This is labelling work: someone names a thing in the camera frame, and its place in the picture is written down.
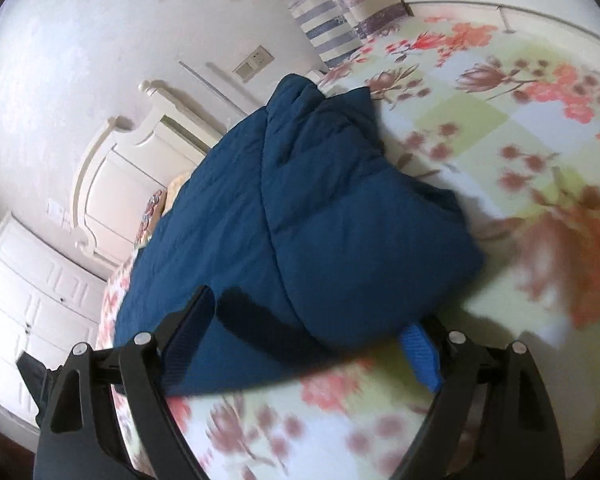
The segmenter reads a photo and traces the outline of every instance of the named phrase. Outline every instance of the metal rod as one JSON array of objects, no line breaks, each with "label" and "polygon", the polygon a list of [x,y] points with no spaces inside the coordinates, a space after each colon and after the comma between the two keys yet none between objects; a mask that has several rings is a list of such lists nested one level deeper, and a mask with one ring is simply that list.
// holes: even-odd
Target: metal rod
[{"label": "metal rod", "polygon": [[195,77],[198,81],[200,81],[204,86],[206,86],[207,88],[209,88],[209,90],[211,90],[214,94],[216,94],[218,96],[218,98],[220,98],[222,101],[224,101],[226,104],[228,104],[236,112],[238,112],[242,118],[245,118],[249,115],[247,112],[242,110],[242,108],[240,108],[236,103],[231,101],[231,99],[229,99],[226,95],[224,95],[221,91],[219,91],[215,86],[213,86],[209,81],[207,81],[205,78],[203,78],[198,72],[193,70],[185,62],[179,61],[178,63],[181,67],[183,67],[184,70],[189,72],[193,77]]}]

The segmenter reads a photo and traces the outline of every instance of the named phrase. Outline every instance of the white cabinet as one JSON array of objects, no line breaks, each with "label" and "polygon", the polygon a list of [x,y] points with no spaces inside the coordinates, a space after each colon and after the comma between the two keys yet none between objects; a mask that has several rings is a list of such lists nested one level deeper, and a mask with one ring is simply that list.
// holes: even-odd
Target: white cabinet
[{"label": "white cabinet", "polygon": [[15,366],[26,351],[56,369],[80,341],[95,344],[105,282],[11,216],[0,224],[0,405],[35,424],[37,407]]}]

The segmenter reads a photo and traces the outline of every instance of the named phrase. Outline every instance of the blue gripper pad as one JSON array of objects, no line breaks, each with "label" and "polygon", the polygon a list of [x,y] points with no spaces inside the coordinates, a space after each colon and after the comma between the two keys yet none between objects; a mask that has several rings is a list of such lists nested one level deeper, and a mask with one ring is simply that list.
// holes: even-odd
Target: blue gripper pad
[{"label": "blue gripper pad", "polygon": [[410,324],[398,337],[402,351],[413,372],[432,393],[442,387],[440,354],[420,323]]}]

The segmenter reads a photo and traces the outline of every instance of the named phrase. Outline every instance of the floral bed sheet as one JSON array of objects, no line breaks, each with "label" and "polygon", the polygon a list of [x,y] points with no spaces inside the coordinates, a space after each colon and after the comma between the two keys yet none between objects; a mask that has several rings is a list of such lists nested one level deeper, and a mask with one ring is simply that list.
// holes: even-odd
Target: floral bed sheet
[{"label": "floral bed sheet", "polygon": [[[600,73],[542,38],[407,18],[320,86],[369,86],[389,160],[459,193],[489,258],[440,317],[482,344],[527,343],[574,473],[600,440]],[[100,348],[134,259],[109,282]],[[150,473],[126,400],[114,400],[134,466]],[[395,343],[279,386],[168,400],[212,480],[386,479],[430,402]],[[477,430],[468,424],[457,464]]]}]

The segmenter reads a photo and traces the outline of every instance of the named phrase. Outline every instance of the white wooden headboard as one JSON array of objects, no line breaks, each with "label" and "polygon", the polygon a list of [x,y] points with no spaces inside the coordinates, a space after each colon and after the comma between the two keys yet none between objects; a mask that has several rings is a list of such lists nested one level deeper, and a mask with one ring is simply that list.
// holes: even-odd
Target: white wooden headboard
[{"label": "white wooden headboard", "polygon": [[87,238],[76,246],[109,269],[131,254],[151,196],[194,170],[222,138],[166,90],[147,81],[139,89],[153,105],[148,117],[133,131],[107,121],[87,148],[72,188],[72,225]]}]

